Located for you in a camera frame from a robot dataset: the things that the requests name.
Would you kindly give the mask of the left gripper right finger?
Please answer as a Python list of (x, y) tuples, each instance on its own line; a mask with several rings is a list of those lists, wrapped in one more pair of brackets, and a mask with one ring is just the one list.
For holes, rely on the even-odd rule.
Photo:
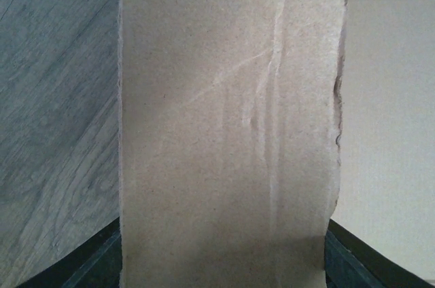
[(390, 261), (332, 219), (325, 237), (325, 271), (328, 287), (429, 286), (428, 282)]

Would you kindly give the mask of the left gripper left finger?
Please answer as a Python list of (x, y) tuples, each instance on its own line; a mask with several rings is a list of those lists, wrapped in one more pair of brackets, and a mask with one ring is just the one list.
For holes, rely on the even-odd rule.
[(119, 287), (121, 271), (120, 220), (115, 219), (20, 287)]

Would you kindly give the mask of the cardboard box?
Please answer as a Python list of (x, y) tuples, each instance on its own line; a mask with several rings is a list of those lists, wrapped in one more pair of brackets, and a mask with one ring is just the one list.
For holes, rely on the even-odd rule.
[(434, 0), (120, 0), (123, 287), (434, 284)]

